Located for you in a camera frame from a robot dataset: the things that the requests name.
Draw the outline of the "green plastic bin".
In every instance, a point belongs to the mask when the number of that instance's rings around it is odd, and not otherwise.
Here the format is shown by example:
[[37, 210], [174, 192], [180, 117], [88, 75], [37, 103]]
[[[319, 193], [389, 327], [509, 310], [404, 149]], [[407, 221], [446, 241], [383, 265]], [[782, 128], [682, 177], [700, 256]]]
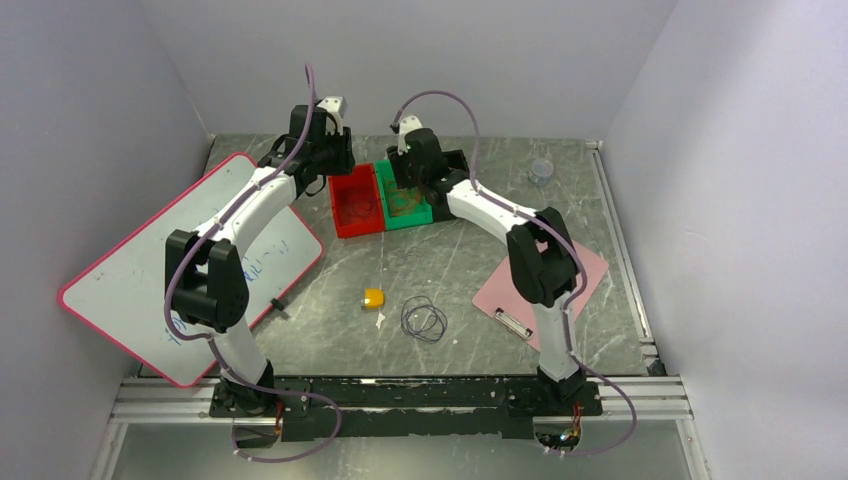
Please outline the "green plastic bin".
[[376, 162], [374, 168], [387, 230], [417, 227], [433, 222], [431, 206], [418, 190], [402, 189], [397, 185], [388, 160]]

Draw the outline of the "black plastic bin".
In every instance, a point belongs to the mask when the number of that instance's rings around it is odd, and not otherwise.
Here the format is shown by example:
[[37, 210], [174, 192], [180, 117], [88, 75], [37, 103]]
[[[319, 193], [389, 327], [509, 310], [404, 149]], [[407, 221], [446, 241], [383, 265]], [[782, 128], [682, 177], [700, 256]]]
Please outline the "black plastic bin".
[[433, 210], [435, 222], [449, 221], [455, 219], [450, 212], [447, 194], [460, 182], [469, 178], [469, 166], [465, 153], [461, 149], [450, 150], [443, 153], [448, 171], [437, 185], [437, 191], [441, 194], [441, 203]]

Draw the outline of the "red plastic bin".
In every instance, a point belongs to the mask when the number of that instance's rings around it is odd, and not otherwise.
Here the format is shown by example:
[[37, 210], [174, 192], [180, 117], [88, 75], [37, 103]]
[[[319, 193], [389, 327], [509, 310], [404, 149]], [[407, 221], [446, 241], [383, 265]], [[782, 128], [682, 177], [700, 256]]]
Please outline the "red plastic bin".
[[350, 175], [331, 176], [329, 193], [338, 238], [353, 238], [386, 230], [372, 164], [356, 165]]

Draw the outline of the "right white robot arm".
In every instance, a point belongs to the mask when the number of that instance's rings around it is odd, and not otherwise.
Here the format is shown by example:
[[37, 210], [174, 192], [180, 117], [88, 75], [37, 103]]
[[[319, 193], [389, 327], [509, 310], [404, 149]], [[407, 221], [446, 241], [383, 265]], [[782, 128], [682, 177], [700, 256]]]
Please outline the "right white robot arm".
[[533, 210], [511, 202], [459, 167], [464, 154], [444, 151], [432, 129], [416, 119], [391, 126], [397, 143], [387, 149], [402, 188], [414, 188], [437, 211], [466, 220], [502, 242], [510, 278], [532, 308], [540, 342], [539, 398], [550, 413], [562, 414], [578, 399], [586, 372], [576, 357], [571, 302], [585, 289], [586, 273], [560, 212]]

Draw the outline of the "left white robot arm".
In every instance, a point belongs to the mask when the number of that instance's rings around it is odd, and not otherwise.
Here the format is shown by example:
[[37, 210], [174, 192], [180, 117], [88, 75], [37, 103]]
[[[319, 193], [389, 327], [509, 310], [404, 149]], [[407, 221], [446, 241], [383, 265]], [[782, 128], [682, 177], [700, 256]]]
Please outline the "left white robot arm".
[[258, 162], [247, 184], [215, 216], [165, 241], [164, 315], [184, 341], [204, 340], [219, 365], [224, 391], [236, 406], [261, 416], [277, 400], [273, 367], [246, 320], [244, 254], [282, 210], [317, 179], [352, 173], [352, 134], [346, 102], [328, 96], [297, 105], [289, 131]]

